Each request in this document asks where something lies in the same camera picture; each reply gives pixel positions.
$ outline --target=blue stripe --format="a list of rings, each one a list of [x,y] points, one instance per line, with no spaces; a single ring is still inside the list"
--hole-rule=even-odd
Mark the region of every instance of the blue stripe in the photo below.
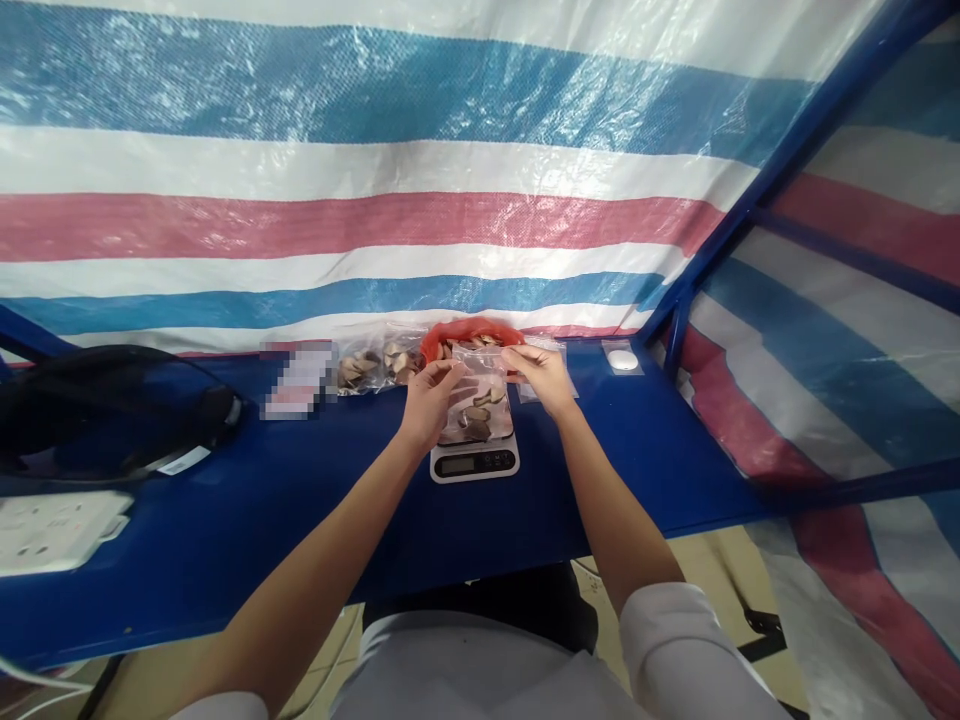
[[[499,41],[0,3],[0,122],[761,165],[816,84]]]
[[[921,495],[953,552],[960,555],[960,490]]]
[[[960,142],[960,43],[915,45],[870,91],[849,125]]]
[[[654,307],[663,276],[592,273],[562,280],[481,280],[459,275],[403,280],[343,280],[310,290],[201,292],[132,297],[12,298],[3,304],[58,335],[162,327],[271,328],[319,315],[443,308],[530,312],[549,305]]]
[[[707,294],[884,460],[908,468],[960,455],[960,416],[816,304],[729,258]]]

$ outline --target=person's left hand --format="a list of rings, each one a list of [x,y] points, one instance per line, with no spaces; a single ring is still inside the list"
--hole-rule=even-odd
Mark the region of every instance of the person's left hand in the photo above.
[[[417,373],[407,385],[407,405],[403,411],[398,437],[426,453],[437,444],[447,422],[447,409],[472,395],[476,380],[464,380],[464,387],[453,392],[467,369],[455,360],[434,360]]]

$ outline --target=sticker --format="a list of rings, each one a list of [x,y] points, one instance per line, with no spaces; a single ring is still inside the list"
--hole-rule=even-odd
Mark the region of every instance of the sticker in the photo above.
[[[177,473],[183,472],[189,467],[193,467],[209,454],[209,450],[202,445],[197,445],[190,452],[181,455],[172,462],[168,462],[163,467],[157,468],[157,472],[162,472],[164,475],[176,475]]]

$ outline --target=blue metal pole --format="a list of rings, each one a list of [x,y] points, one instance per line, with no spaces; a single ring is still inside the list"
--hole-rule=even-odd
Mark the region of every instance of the blue metal pole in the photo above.
[[[960,458],[836,482],[816,490],[759,488],[764,504],[777,515],[859,505],[960,488]]]
[[[680,356],[683,353],[683,341],[687,336],[687,325],[690,323],[690,305],[693,303],[693,290],[680,296],[677,309],[673,313],[673,325],[670,333],[670,346],[663,361],[663,371],[670,378],[670,382],[677,382],[677,371],[680,369]]]
[[[880,76],[956,11],[954,0],[894,2],[880,11],[823,82],[750,187],[664,293],[637,334],[641,343],[652,341],[680,297],[691,289],[699,290],[706,277],[746,236],[751,227],[747,217],[750,211],[759,204],[769,204],[806,166]]]
[[[960,315],[960,288],[919,270],[875,255],[869,250],[848,245],[842,240],[776,215],[769,210],[756,208],[750,213],[750,219],[759,227],[766,228],[798,245],[839,260],[845,265],[873,275],[911,295],[938,305],[954,315]]]
[[[0,305],[0,347],[30,362],[40,362],[76,349],[3,305]]]

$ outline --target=power strip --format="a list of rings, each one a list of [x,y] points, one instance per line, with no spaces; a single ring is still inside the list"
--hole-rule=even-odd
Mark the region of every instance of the power strip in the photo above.
[[[0,577],[80,567],[127,526],[131,504],[112,490],[0,500]]]

